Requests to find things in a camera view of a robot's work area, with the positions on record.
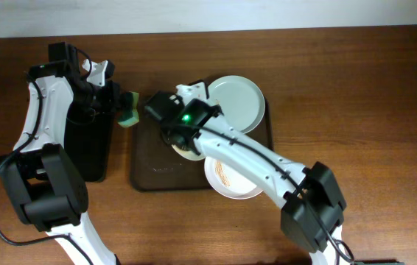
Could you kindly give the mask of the green yellow sponge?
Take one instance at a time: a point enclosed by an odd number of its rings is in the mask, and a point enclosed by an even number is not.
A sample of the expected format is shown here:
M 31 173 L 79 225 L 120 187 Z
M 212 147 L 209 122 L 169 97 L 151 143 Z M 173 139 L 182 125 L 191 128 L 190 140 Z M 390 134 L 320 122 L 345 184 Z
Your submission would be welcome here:
M 117 121 L 121 127 L 132 127 L 139 122 L 138 101 L 139 93 L 136 92 L 125 92 L 119 96 L 120 116 Z

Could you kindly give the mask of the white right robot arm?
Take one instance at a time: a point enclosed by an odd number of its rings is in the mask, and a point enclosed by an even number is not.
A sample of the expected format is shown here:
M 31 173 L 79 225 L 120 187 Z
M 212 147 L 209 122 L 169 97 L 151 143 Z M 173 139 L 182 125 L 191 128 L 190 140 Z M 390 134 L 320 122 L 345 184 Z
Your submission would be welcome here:
M 289 160 L 246 134 L 265 107 L 250 80 L 225 77 L 159 91 L 144 110 L 171 145 L 219 160 L 263 190 L 281 211 L 284 235 L 309 252 L 314 264 L 353 264 L 341 239 L 346 200 L 332 170 Z

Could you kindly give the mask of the white plate front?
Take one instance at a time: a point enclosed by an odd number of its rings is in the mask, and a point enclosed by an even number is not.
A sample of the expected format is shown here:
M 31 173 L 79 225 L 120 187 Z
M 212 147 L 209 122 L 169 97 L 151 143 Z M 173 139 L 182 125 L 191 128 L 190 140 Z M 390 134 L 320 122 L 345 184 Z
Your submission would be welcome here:
M 204 172 L 210 186 L 224 197 L 250 199 L 263 192 L 239 172 L 214 158 L 205 159 Z

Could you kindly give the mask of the pale green stained plate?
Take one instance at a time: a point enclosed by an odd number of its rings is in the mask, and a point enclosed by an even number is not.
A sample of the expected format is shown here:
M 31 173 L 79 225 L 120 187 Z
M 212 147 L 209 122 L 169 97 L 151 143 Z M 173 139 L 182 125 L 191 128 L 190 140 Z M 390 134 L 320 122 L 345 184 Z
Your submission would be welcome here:
M 219 105 L 228 123 L 242 133 L 249 133 L 261 122 L 266 109 L 264 95 L 251 80 L 229 75 L 208 86 L 208 100 Z

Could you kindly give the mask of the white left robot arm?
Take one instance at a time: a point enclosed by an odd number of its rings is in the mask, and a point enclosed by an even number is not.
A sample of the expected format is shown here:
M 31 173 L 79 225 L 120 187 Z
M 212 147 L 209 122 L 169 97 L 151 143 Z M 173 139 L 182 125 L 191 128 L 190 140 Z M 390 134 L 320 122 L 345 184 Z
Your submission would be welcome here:
M 55 240 L 74 264 L 118 264 L 88 215 L 88 190 L 63 145 L 66 119 L 74 101 L 79 66 L 62 59 L 33 66 L 26 74 L 29 107 L 19 140 L 0 157 L 0 180 L 19 220 L 46 236 L 2 241 L 27 246 Z

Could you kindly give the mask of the white plate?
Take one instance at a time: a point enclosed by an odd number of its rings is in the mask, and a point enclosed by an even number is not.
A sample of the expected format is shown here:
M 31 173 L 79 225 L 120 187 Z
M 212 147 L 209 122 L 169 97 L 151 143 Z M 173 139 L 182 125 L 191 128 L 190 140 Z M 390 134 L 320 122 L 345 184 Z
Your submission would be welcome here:
M 184 150 L 178 148 L 176 145 L 172 145 L 172 148 L 183 158 L 191 161 L 199 161 L 204 160 L 206 158 L 205 155 L 197 155 L 193 151 L 190 150 Z
M 214 158 L 205 159 L 204 172 L 210 186 L 224 197 L 250 199 L 263 192 L 239 172 Z

